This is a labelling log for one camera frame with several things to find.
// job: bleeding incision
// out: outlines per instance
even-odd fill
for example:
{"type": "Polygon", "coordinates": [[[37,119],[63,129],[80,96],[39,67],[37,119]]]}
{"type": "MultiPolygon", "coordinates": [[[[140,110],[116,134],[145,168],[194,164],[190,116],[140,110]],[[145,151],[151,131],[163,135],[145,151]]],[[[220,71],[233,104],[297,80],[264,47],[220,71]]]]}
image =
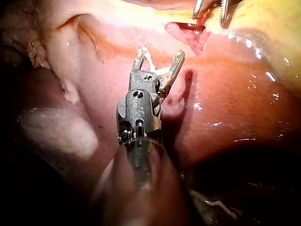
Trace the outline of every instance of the bleeding incision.
{"type": "Polygon", "coordinates": [[[197,56],[202,54],[203,46],[210,37],[202,25],[167,23],[165,30],[175,39],[189,45],[197,56]]]}

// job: blood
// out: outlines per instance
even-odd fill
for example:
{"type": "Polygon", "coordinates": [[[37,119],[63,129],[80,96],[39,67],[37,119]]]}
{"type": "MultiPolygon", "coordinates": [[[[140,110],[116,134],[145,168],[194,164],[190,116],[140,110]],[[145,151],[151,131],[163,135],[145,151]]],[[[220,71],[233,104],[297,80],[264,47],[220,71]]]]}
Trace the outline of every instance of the blood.
{"type": "Polygon", "coordinates": [[[210,37],[210,33],[206,33],[202,25],[167,23],[165,30],[175,39],[189,45],[196,56],[203,53],[203,46],[210,37]]]}

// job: screw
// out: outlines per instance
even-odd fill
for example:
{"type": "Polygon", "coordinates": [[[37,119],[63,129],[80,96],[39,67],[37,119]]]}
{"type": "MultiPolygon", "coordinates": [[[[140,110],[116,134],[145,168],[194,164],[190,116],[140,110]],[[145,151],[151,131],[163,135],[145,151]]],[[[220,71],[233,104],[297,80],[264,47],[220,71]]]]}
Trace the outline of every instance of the screw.
{"type": "Polygon", "coordinates": [[[143,79],[146,80],[146,81],[152,80],[152,75],[149,74],[149,73],[145,74],[144,77],[143,77],[143,79]]]}
{"type": "Polygon", "coordinates": [[[142,98],[143,97],[143,93],[139,90],[139,91],[135,91],[133,93],[133,97],[138,99],[138,98],[142,98]]]}

